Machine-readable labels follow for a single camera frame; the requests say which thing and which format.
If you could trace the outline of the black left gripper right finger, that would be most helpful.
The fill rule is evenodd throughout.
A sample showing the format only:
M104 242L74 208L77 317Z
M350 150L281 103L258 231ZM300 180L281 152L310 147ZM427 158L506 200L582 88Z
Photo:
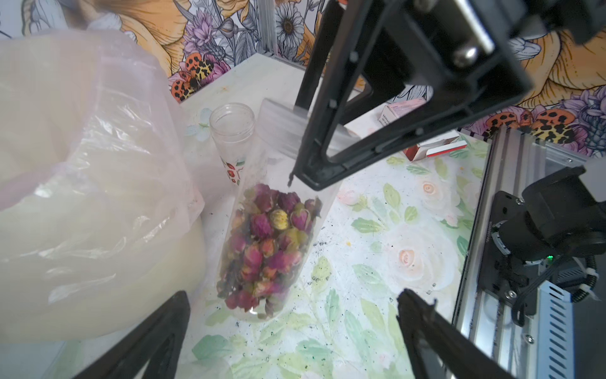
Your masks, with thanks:
M511 377L410 289L398 297L397 320L416 378Z

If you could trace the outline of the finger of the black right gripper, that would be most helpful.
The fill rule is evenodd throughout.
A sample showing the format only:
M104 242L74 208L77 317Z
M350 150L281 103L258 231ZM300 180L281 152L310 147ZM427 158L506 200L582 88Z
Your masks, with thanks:
M311 110L292 177L323 190L363 168L472 123L522 99L532 87L509 41L526 1L332 3L328 40L312 54L297 102ZM338 126L424 85L430 98L339 153Z
M345 9L337 1L330 1L324 11L312 55L295 102L300 108L310 109L344 12ZM366 82L365 89L347 102L340 124L345 125L359 118L404 90L406 86L402 71L404 58L402 50L383 28L361 71L361 77Z

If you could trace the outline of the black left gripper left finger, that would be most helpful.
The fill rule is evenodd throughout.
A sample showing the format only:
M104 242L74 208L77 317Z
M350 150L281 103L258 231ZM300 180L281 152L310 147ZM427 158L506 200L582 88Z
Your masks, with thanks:
M190 319L189 299L174 293L77 378L174 378Z

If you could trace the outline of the clear jar with rose tea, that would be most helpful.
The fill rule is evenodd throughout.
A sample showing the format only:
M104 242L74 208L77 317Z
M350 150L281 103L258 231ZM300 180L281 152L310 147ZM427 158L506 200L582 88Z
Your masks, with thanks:
M211 136L229 180L239 186L253 136L255 115L241 103L224 104L210 116Z

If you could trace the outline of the bin with pink bag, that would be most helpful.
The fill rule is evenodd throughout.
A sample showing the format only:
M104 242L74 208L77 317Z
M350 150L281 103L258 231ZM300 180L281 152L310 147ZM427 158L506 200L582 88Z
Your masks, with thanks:
M157 59L120 32L1 43L1 340L113 333L205 271L203 197Z

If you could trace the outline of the aluminium front rail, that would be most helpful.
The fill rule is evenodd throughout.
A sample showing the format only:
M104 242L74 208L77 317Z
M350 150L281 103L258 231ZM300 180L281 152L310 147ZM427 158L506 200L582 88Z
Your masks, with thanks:
M504 256L494 227L526 211L522 192L539 179L587 158L515 129L489 142L481 194L453 317L456 329L515 378L574 377L574 314L571 294L545 281L527 296L531 311L516 325L511 308L522 285L513 274L534 280L550 259L530 265Z

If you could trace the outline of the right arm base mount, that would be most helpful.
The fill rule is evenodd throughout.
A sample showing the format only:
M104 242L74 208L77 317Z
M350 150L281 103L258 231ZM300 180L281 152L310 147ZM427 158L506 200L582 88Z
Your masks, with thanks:
M481 259L478 287L512 307L522 290L539 276L538 265L525 265L524 261L503 254L492 239L495 226L525 211L517 197L498 191L492 201L486 242Z

